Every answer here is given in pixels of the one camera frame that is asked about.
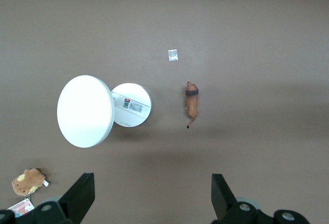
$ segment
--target stuffed animal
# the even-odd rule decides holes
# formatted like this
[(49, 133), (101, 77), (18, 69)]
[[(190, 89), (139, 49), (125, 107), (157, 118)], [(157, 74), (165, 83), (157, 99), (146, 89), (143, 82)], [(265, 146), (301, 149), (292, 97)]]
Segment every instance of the stuffed animal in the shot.
[(185, 88), (185, 103), (186, 103), (186, 110), (188, 115), (192, 118), (192, 121), (187, 125), (187, 128), (190, 127), (190, 124), (192, 124), (195, 120), (195, 117), (197, 116), (197, 98), (199, 94), (199, 89), (196, 87), (195, 84), (192, 84), (191, 82), (187, 82), (186, 88)]
[(16, 194), (27, 196), (41, 187), (45, 179), (46, 176), (38, 169), (26, 169), (24, 174), (15, 178), (11, 184)]

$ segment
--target white circular object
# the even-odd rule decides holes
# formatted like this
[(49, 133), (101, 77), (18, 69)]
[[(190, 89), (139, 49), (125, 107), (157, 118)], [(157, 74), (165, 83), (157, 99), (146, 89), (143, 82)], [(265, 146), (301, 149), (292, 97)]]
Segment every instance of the white circular object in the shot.
[(152, 100), (148, 92), (138, 84), (120, 84), (112, 90), (115, 106), (114, 122), (125, 127), (143, 123), (150, 115)]
[(110, 89), (92, 76), (78, 76), (61, 92), (57, 105), (60, 130), (71, 144), (87, 148), (102, 142), (114, 121)]

